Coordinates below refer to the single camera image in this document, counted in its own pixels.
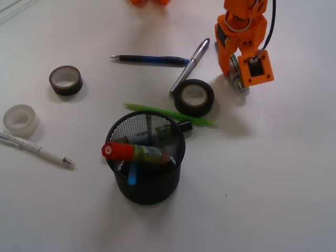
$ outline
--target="roll of tape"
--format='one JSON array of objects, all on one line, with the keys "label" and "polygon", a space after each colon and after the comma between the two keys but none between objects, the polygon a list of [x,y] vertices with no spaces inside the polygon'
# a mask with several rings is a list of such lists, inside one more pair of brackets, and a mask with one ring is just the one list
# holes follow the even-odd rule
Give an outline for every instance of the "roll of tape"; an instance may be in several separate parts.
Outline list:
[{"label": "roll of tape", "polygon": [[11,107],[4,115],[5,127],[14,135],[26,138],[37,129],[39,118],[35,111],[28,105]]},{"label": "roll of tape", "polygon": [[56,68],[49,76],[49,82],[56,94],[70,96],[83,86],[83,80],[76,67],[62,66]]},{"label": "roll of tape", "polygon": [[174,90],[174,103],[182,114],[202,117],[209,113],[215,95],[210,85],[202,80],[189,79],[181,82]]}]

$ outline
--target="white mechanical pencil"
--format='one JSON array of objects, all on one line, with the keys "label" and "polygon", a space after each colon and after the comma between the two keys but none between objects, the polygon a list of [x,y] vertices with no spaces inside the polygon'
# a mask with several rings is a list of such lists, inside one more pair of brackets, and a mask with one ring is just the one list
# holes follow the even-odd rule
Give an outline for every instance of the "white mechanical pencil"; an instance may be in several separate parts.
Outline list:
[{"label": "white mechanical pencil", "polygon": [[71,170],[73,170],[75,168],[75,163],[66,158],[66,157],[60,157],[57,155],[54,155],[52,153],[50,153],[48,150],[45,150],[45,148],[42,148],[34,143],[31,143],[25,139],[22,138],[16,138],[15,136],[9,135],[3,131],[0,130],[0,137],[5,140],[7,143],[10,142],[13,145],[17,146],[17,147],[21,147],[25,150],[29,150],[49,161],[52,161],[54,163],[60,164],[66,168],[69,168]]}]

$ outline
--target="orange object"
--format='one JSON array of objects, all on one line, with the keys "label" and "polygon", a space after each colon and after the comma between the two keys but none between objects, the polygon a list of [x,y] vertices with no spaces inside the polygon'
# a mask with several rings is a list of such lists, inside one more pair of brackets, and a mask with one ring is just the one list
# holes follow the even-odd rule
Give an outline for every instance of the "orange object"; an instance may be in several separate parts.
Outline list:
[{"label": "orange object", "polygon": [[[138,5],[142,4],[144,1],[143,0],[131,0],[132,4]],[[170,2],[170,0],[156,0],[159,4],[166,5]]]},{"label": "orange object", "polygon": [[242,54],[238,62],[246,88],[274,80],[267,51],[258,49],[266,33],[266,7],[267,0],[225,0],[227,12],[218,17],[215,26],[218,63],[224,75],[229,75],[230,57],[239,48]]},{"label": "orange object", "polygon": [[126,162],[136,161],[163,164],[170,160],[170,154],[162,152],[159,148],[129,143],[108,142],[101,148],[101,153],[106,159],[123,160]]}]

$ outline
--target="black cable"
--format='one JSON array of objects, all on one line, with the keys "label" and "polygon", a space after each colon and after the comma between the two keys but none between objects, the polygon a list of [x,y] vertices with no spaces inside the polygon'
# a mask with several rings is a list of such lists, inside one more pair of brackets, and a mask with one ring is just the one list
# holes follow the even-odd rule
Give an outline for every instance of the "black cable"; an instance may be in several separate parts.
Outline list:
[{"label": "black cable", "polygon": [[262,48],[262,50],[260,51],[263,51],[266,49],[269,41],[271,40],[271,37],[272,37],[272,33],[273,33],[273,30],[274,30],[274,23],[275,23],[275,12],[276,12],[276,8],[277,8],[277,5],[276,5],[276,0],[273,0],[273,10],[272,10],[272,21],[271,21],[271,29],[269,30],[269,34],[266,38],[266,41],[265,41],[265,44],[264,44],[264,47]]}]

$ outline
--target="blue pen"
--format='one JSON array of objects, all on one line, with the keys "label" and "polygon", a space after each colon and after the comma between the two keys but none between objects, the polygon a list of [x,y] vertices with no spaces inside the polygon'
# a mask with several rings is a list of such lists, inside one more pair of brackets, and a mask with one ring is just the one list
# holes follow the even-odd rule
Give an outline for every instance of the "blue pen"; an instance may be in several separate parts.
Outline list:
[{"label": "blue pen", "polygon": [[138,164],[135,162],[131,163],[130,172],[128,174],[128,184],[135,185],[137,183],[137,173],[138,173]]},{"label": "blue pen", "polygon": [[185,67],[188,65],[189,60],[180,57],[154,57],[154,56],[138,56],[138,55],[113,55],[111,59],[118,59],[120,61],[141,62],[160,65],[175,65]]}]

